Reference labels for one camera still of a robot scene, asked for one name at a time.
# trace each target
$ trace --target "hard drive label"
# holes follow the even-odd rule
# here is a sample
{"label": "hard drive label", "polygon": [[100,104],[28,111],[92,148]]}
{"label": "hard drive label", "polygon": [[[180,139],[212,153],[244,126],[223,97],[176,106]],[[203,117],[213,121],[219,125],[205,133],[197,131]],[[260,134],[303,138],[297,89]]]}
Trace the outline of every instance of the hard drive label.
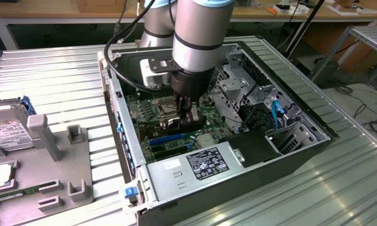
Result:
{"label": "hard drive label", "polygon": [[187,156],[197,180],[207,179],[229,170],[216,147]]}
{"label": "hard drive label", "polygon": [[32,139],[21,123],[0,126],[0,148],[28,143]]}

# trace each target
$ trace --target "green circuit board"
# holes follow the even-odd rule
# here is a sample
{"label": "green circuit board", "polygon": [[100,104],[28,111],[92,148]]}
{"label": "green circuit board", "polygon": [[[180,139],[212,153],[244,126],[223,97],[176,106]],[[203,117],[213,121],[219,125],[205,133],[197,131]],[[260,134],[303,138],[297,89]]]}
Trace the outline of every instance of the green circuit board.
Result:
{"label": "green circuit board", "polygon": [[177,117],[173,96],[139,100],[133,95],[127,96],[127,104],[133,120],[141,150],[148,163],[169,158],[179,154],[201,149],[197,136],[211,134],[216,143],[232,135],[232,131],[215,108],[212,99],[204,95],[200,99],[199,111],[207,116],[207,124],[201,130],[183,134],[180,139],[149,145],[149,141],[167,135],[157,130],[159,122]]}

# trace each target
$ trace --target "wooden table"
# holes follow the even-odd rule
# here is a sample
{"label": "wooden table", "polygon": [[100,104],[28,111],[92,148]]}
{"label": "wooden table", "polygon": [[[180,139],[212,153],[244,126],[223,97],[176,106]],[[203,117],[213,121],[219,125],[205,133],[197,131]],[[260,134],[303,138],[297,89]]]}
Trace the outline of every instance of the wooden table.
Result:
{"label": "wooden table", "polygon": [[[0,3],[0,37],[7,49],[17,49],[17,43],[8,28],[9,24],[115,23],[119,16],[119,13],[80,13],[76,0],[20,0],[19,3]],[[295,16],[292,21],[303,22],[303,27],[308,16],[309,14]],[[123,23],[131,23],[135,18],[136,1],[129,0]],[[289,15],[276,16],[261,8],[236,7],[231,22],[288,22],[289,19]],[[313,22],[369,22],[369,25],[375,25],[377,14],[340,16],[323,5]]]}

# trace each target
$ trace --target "blue cable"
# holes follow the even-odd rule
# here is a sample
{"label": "blue cable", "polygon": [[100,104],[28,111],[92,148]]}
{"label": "blue cable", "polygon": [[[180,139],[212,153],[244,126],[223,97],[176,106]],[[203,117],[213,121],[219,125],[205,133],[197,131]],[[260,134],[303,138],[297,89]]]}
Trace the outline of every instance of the blue cable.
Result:
{"label": "blue cable", "polygon": [[275,119],[275,122],[276,122],[276,129],[277,129],[277,110],[281,112],[281,113],[285,113],[281,105],[279,104],[279,101],[275,100],[271,104],[271,112],[272,112],[272,117]]}

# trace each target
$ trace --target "aluminum extrusion table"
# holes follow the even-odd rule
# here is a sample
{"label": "aluminum extrusion table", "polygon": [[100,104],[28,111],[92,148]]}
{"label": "aluminum extrusion table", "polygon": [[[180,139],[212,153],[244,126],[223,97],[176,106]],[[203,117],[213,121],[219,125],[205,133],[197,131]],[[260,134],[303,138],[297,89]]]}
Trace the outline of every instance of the aluminum extrusion table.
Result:
{"label": "aluminum extrusion table", "polygon": [[[321,76],[320,73],[321,73],[324,67],[327,66],[327,64],[331,61],[336,51],[343,46],[343,44],[347,41],[349,36],[356,37],[359,42],[353,46],[351,46],[349,49],[347,50],[347,52],[344,53],[341,59],[339,60],[340,65],[345,61],[347,57],[351,55],[352,51],[355,50],[355,48],[357,47],[360,42],[365,43],[373,50],[377,51],[377,26],[375,26],[375,27],[369,27],[369,26],[356,26],[356,27],[351,26],[351,27],[348,27],[347,30],[344,31],[341,37],[339,38],[339,41],[335,43],[329,54],[327,55],[327,57],[323,60],[321,66],[320,66],[316,74],[312,77],[313,81],[317,79],[319,76]],[[375,73],[373,73],[373,75],[371,76],[369,79],[373,80],[376,77],[377,77],[377,70],[375,70]]]}
{"label": "aluminum extrusion table", "polygon": [[[377,140],[329,100],[267,41],[244,41],[315,109],[340,139],[289,176],[199,214],[179,225],[377,225]],[[119,48],[135,48],[123,44]],[[89,129],[95,202],[29,225],[135,225],[117,194],[123,172],[111,137],[96,52],[103,46],[5,51],[0,98],[31,96],[51,129]]]}

